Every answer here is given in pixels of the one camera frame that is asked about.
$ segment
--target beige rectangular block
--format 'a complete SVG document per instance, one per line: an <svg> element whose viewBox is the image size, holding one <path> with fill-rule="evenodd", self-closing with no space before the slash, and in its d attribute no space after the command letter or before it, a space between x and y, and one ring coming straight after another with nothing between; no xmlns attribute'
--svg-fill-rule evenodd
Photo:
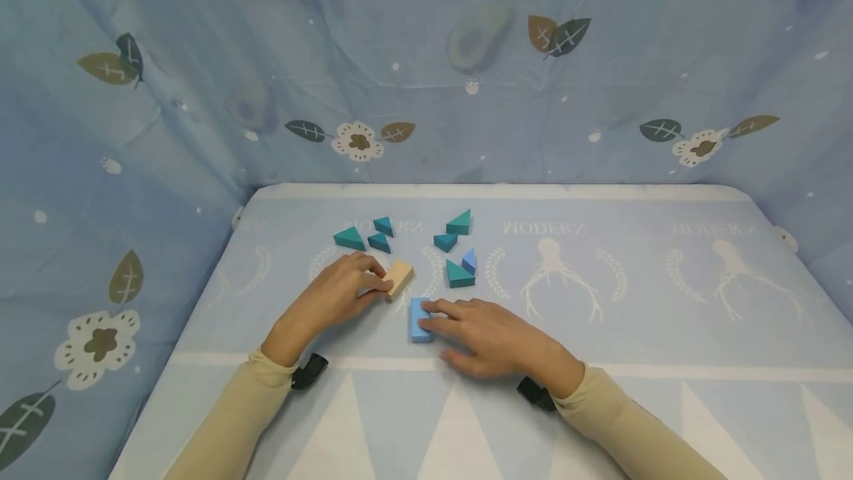
<svg viewBox="0 0 853 480"><path fill-rule="evenodd" d="M400 293L406 289L412 277L415 276L415 268L405 261L394 261L394 265L386 271L385 279L394 280L394 286L388 291L388 301L397 300Z"/></svg>

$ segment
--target teal block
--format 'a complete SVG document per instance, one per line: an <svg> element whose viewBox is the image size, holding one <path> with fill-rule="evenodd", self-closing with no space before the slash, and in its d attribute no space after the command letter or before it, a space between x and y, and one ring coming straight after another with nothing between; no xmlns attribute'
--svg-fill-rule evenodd
<svg viewBox="0 0 853 480"><path fill-rule="evenodd" d="M432 343L432 334L418 327L418 319L430 318L429 312L421 307L421 302L429 299L409 301L409 340L412 343Z"/></svg>
<svg viewBox="0 0 853 480"><path fill-rule="evenodd" d="M358 230L355 227L349 227L346 230L341 230L335 234L335 244L346 247L347 249L366 250L364 241L358 235Z"/></svg>
<svg viewBox="0 0 853 480"><path fill-rule="evenodd" d="M388 246L388 238L382 232L372 234L372 236L368 237L368 244L376 250L391 254L391 247Z"/></svg>
<svg viewBox="0 0 853 480"><path fill-rule="evenodd" d="M475 276L456 265L453 261L447 260L446 268L447 281L451 288L466 287L475 284Z"/></svg>
<svg viewBox="0 0 853 480"><path fill-rule="evenodd" d="M458 233L460 235L468 235L471 231L471 210L466 210L464 214L459 215L453 221L447 223L448 233Z"/></svg>
<svg viewBox="0 0 853 480"><path fill-rule="evenodd" d="M444 252L449 252L450 249L455 247L457 240L459 240L459 236L454 233L439 233L437 236L432 237L432 244Z"/></svg>
<svg viewBox="0 0 853 480"><path fill-rule="evenodd" d="M391 226L391 219L388 217L374 219L374 228L376 228L376 232L382 232L389 238L394 237L394 228Z"/></svg>
<svg viewBox="0 0 853 480"><path fill-rule="evenodd" d="M477 274L477 256L475 256L475 250L468 250L465 256L462 256L462 268L469 274Z"/></svg>

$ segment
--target fabric backdrop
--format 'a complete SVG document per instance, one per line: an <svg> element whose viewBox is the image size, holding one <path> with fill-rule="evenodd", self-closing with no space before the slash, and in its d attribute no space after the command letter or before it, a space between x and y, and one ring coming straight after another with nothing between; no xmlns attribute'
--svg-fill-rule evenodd
<svg viewBox="0 0 853 480"><path fill-rule="evenodd" d="M274 182L730 184L853 317L853 0L0 0L0 20L4 478L106 475Z"/></svg>

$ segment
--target beige sleeve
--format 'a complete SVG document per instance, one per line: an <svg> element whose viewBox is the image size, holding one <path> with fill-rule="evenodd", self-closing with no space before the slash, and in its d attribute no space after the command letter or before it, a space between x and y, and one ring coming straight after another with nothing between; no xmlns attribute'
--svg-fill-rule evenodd
<svg viewBox="0 0 853 480"><path fill-rule="evenodd" d="M552 398L563 419L604 447L631 480L726 480L602 369L586 367L572 395Z"/></svg>
<svg viewBox="0 0 853 480"><path fill-rule="evenodd" d="M281 367L259 350L237 367L204 422L164 480L239 480L258 437L290 391L296 366Z"/></svg>

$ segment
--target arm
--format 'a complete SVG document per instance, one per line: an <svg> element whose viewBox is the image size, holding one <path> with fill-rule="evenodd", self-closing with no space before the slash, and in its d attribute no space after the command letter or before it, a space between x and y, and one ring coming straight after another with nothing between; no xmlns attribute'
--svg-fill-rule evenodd
<svg viewBox="0 0 853 480"><path fill-rule="evenodd" d="M326 267L275 322L260 350L237 367L165 480L242 479L290 391L302 351L322 330L357 316L391 289L384 276L385 269L363 252Z"/></svg>
<svg viewBox="0 0 853 480"><path fill-rule="evenodd" d="M602 369L588 368L545 333L506 308L473 299L425 301L425 330L452 336L472 356L447 349L441 358L475 378L529 374L555 398L566 421L604 447L633 480L725 480L725 476L651 413L630 399Z"/></svg>
<svg viewBox="0 0 853 480"><path fill-rule="evenodd" d="M725 476L675 432L646 412L602 369L586 367L562 345L532 372L557 411L580 433L597 442L633 480L725 480Z"/></svg>

